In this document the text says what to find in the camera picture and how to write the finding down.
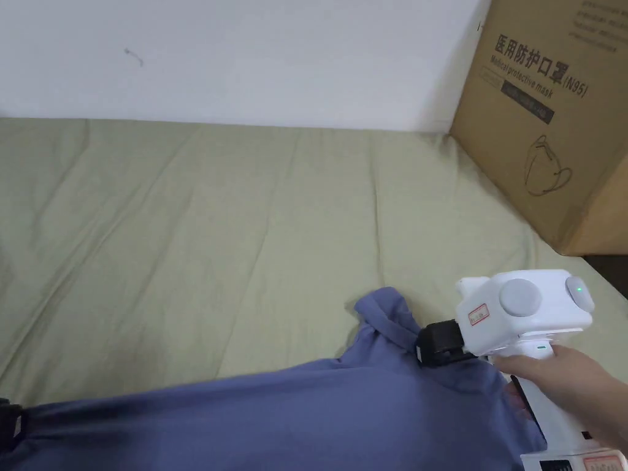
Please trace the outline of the person's right hand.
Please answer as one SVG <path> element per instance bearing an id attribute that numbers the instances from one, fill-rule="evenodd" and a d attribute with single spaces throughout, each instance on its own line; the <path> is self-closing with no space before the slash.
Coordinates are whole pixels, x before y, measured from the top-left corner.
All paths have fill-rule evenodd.
<path id="1" fill-rule="evenodd" d="M 495 357 L 494 365 L 533 383 L 601 445 L 627 454 L 627 384 L 578 350 L 560 345 L 553 350 L 546 359 Z"/>

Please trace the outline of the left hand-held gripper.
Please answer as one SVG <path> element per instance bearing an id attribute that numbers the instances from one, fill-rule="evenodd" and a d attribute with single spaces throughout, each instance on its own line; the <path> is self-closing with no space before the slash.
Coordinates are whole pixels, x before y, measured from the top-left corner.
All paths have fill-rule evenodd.
<path id="1" fill-rule="evenodd" d="M 1 443 L 17 443 L 23 436 L 24 409 L 20 404 L 1 398 Z"/>

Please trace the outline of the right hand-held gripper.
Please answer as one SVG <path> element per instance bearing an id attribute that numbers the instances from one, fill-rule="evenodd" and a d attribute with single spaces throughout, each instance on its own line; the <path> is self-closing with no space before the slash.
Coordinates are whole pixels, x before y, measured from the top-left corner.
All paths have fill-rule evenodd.
<path id="1" fill-rule="evenodd" d="M 546 358 L 552 343 L 592 324 L 595 304 L 585 282 L 563 269 L 465 277 L 452 320 L 423 327 L 416 341 L 419 362 L 441 367 L 473 358 L 524 355 Z"/>

